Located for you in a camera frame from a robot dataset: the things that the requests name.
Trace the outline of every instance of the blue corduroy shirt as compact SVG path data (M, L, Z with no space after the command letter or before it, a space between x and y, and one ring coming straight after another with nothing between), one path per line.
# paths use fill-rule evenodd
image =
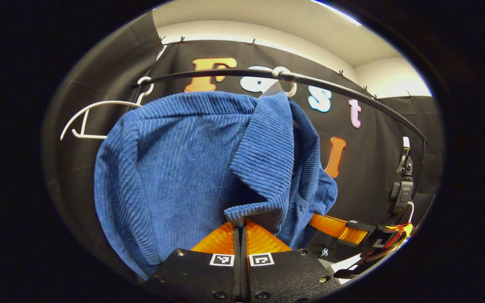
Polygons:
M95 205L115 252L147 280L173 249L191 249L248 217L292 249L333 206L319 137L284 92L180 93L123 115L102 142Z

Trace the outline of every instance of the ceiling light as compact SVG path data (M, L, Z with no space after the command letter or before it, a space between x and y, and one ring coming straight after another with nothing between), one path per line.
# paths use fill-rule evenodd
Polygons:
M333 7L331 7L331 6L328 6L327 4L324 4L323 2L319 2L319 1L317 1L317 0L310 0L310 1L312 1L312 2L314 2L314 3L317 3L317 4L319 4L319 5L323 6L324 8L326 8L326 9L328 9L328 10L330 10L330 11L335 12L336 14L338 14L338 15L342 16L342 18L346 19L347 21L349 21L349 22L353 23L354 25L356 25L356 26L358 26L358 27L359 27L360 25L362 25L360 22L358 22L358 21L356 21L355 19L353 19L353 17L350 17L350 16L348 16L348 15L345 15L343 12L341 12L341 11L337 10L336 8L333 8Z

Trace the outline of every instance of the hanger hook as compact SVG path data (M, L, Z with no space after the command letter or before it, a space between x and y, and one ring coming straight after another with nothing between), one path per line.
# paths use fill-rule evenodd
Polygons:
M283 66L278 66L275 69L273 69L273 76L278 77L278 75L281 72L291 73L291 71L289 71L289 69L287 69ZM289 82L291 82L291 90L289 92L285 93L285 95L288 96L289 98L291 98L297 92L297 84L294 81L289 81Z
M142 84L143 81L145 80L151 80L151 77L141 77L140 80L138 80L138 84ZM150 94L152 92L152 89L154 88L155 84L154 83L151 83L151 87L149 88L149 90L147 90L147 92L143 92L140 94L140 96L138 96L138 100L136 101L136 104L137 105L140 105L141 104L141 100L144 96L147 96L148 94Z

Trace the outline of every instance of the white ceiling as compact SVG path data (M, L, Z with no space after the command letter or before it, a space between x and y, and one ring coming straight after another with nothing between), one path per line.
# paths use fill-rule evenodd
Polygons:
M153 11L156 27L204 20L253 23L303 38L352 67L402 57L388 42L309 0L173 0Z

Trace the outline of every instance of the orange letter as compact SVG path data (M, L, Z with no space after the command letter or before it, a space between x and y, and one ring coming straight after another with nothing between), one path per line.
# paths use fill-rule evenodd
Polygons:
M338 167L340 165L340 159L342 159L342 152L347 143L342 138L332 137L330 139L330 144L332 146L332 150L330 152L329 164L327 164L325 173L332 178L336 178L339 174Z
M192 63L196 65L196 71L204 69L214 69L215 64L219 64L216 69L225 69L226 67L236 67L237 61L234 58L202 58L196 59ZM215 77L218 82L224 80L225 76ZM193 77L192 82L184 88L187 93L190 92L212 92L216 90L216 85L211 83L210 77Z

